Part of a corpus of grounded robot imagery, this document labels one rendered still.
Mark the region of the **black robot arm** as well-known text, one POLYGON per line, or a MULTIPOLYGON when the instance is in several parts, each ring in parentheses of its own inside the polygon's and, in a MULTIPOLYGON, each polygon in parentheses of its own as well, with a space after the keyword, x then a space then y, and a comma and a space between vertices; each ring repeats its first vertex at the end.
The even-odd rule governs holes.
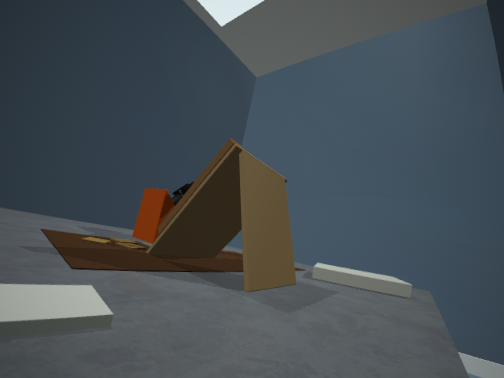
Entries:
POLYGON ((184 185, 183 187, 179 188, 178 190, 176 190, 175 192, 173 192, 173 194, 175 195, 174 197, 171 198, 171 200, 173 201, 174 205, 176 206, 176 204, 181 200, 181 198, 185 195, 185 193, 190 189, 191 185, 193 184, 193 182, 191 182, 190 184, 187 183, 186 185, 184 185), (181 190, 181 194, 180 193, 180 190, 181 190))

